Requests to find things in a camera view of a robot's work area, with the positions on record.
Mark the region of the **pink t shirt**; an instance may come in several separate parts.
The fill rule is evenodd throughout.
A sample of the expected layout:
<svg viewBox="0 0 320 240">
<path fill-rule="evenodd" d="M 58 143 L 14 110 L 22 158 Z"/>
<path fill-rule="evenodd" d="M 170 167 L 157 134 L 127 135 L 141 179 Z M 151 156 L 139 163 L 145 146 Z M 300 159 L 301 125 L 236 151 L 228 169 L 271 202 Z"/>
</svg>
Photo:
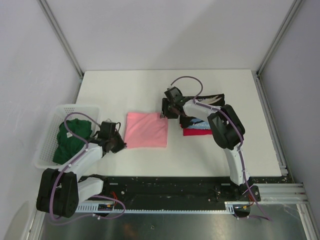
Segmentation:
<svg viewBox="0 0 320 240">
<path fill-rule="evenodd" d="M 126 116 L 124 142 L 129 149 L 165 148 L 169 123 L 159 112 L 129 112 Z"/>
</svg>

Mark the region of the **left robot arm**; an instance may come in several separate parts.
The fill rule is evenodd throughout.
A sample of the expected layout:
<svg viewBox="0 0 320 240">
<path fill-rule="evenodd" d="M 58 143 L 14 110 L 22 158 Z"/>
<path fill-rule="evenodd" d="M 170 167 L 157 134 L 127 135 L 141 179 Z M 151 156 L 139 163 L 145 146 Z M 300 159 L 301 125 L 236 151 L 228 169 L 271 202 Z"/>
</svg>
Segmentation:
<svg viewBox="0 0 320 240">
<path fill-rule="evenodd" d="M 105 200 L 111 188 L 100 178 L 89 176 L 80 181 L 86 171 L 106 153 L 117 153 L 127 147 L 121 137 L 109 140 L 95 138 L 57 169 L 43 171 L 36 199 L 36 209 L 48 213 L 53 221 L 70 218 L 78 205 L 91 197 Z"/>
</svg>

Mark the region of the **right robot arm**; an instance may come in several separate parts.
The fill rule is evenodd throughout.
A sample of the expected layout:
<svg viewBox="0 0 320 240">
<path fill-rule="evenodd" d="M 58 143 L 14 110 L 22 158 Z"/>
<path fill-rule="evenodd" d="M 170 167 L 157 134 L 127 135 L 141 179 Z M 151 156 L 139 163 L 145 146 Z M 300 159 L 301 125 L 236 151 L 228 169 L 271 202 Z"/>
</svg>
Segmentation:
<svg viewBox="0 0 320 240">
<path fill-rule="evenodd" d="M 189 98 L 177 103 L 162 99 L 161 118 L 177 119 L 181 116 L 209 123 L 215 143 L 225 153 L 230 180 L 235 184 L 230 188 L 230 194 L 235 200 L 242 201 L 249 194 L 246 185 L 250 175 L 246 170 L 242 148 L 246 131 L 234 108 L 229 104 L 212 106 Z"/>
</svg>

